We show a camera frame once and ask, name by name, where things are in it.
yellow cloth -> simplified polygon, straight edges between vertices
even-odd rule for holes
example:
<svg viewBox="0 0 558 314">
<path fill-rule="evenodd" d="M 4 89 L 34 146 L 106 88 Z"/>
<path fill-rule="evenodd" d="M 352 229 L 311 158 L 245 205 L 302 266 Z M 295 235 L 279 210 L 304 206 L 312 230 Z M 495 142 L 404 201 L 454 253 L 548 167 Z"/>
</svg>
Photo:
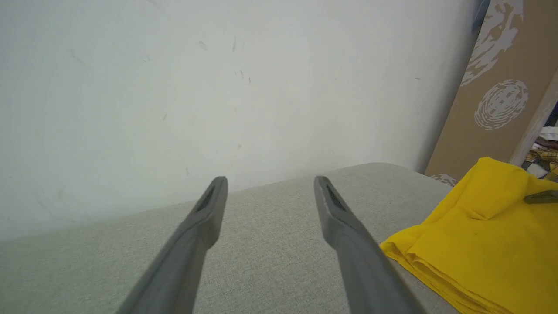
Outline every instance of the yellow cloth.
<svg viewBox="0 0 558 314">
<path fill-rule="evenodd" d="M 558 313 L 558 189 L 481 158 L 420 225 L 382 243 L 386 255 L 462 313 Z"/>
</svg>

plaid fabric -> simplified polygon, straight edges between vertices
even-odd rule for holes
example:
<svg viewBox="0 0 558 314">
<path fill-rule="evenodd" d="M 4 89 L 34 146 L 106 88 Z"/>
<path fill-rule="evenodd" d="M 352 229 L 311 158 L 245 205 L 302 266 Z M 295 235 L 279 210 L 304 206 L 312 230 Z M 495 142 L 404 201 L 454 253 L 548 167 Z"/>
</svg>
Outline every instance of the plaid fabric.
<svg viewBox="0 0 558 314">
<path fill-rule="evenodd" d="M 540 179 L 558 182 L 558 150 L 535 148 L 527 154 L 525 161 L 538 164 L 549 171 Z"/>
</svg>

gray upholstery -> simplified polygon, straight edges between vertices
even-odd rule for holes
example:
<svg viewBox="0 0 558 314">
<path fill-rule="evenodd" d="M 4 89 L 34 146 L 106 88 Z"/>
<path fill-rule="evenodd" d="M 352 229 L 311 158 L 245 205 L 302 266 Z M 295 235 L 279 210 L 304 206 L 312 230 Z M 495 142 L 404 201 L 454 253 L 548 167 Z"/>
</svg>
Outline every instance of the gray upholstery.
<svg viewBox="0 0 558 314">
<path fill-rule="evenodd" d="M 449 187 L 399 166 L 326 175 L 376 241 L 421 223 Z M 321 236 L 313 178 L 231 193 L 196 313 L 346 313 L 337 257 Z M 193 203 L 0 244 L 1 313 L 112 313 Z M 455 310 L 399 266 L 431 313 Z"/>
</svg>

wall stain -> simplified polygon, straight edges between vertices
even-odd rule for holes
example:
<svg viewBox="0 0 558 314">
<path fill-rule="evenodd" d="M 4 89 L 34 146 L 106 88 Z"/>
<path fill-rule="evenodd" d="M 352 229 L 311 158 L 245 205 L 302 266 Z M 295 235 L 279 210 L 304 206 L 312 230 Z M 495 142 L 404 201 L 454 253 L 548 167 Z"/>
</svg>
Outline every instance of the wall stain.
<svg viewBox="0 0 558 314">
<path fill-rule="evenodd" d="M 148 3 L 150 3 L 152 6 L 158 8 L 159 10 L 163 10 L 163 8 L 161 7 L 160 4 L 158 4 L 157 2 L 153 1 L 153 0 L 147 0 Z"/>
<path fill-rule="evenodd" d="M 62 199 L 62 194 L 64 193 L 64 190 L 66 190 L 67 185 L 63 186 L 60 191 L 58 191 L 58 198 Z"/>
<path fill-rule="evenodd" d="M 70 49 L 70 55 L 71 58 L 74 59 L 77 63 L 79 63 L 81 66 L 83 66 L 85 68 L 85 62 L 83 62 L 83 60 L 81 60 L 76 54 L 73 48 Z"/>
<path fill-rule="evenodd" d="M 198 46 L 200 46 L 200 49 L 207 51 L 208 48 L 205 46 L 205 43 L 203 41 L 198 41 Z"/>
<path fill-rule="evenodd" d="M 33 194 L 35 195 L 35 198 L 37 199 L 37 203 L 39 204 L 39 206 L 42 208 L 42 210 L 44 210 L 45 212 L 47 212 L 49 214 L 50 217 L 52 218 L 56 218 L 54 216 L 54 214 L 50 211 L 50 209 L 48 208 L 47 205 L 45 205 L 43 199 L 39 196 L 39 194 L 37 193 L 37 191 L 33 191 Z"/>
<path fill-rule="evenodd" d="M 424 108 L 424 105 L 426 104 L 426 102 L 423 102 L 422 104 L 420 104 L 420 106 L 418 107 L 417 110 L 417 114 L 421 113 L 422 109 Z"/>
</svg>

white fingerprint print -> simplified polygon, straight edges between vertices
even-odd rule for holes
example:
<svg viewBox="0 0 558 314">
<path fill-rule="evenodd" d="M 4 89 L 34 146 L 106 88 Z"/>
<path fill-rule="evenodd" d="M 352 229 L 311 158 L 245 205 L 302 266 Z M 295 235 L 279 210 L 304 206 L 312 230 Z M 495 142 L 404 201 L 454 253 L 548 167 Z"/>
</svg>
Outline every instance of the white fingerprint print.
<svg viewBox="0 0 558 314">
<path fill-rule="evenodd" d="M 490 70 L 498 61 L 500 53 L 512 46 L 518 32 L 514 25 L 518 21 L 523 21 L 523 0 L 490 2 L 461 86 Z"/>
<path fill-rule="evenodd" d="M 507 79 L 484 94 L 475 111 L 475 122 L 485 130 L 503 127 L 519 116 L 528 99 L 529 93 L 524 82 Z"/>
<path fill-rule="evenodd" d="M 430 178 L 445 183 L 451 187 L 454 187 L 457 184 L 457 180 L 447 174 L 435 174 L 432 175 Z"/>
</svg>

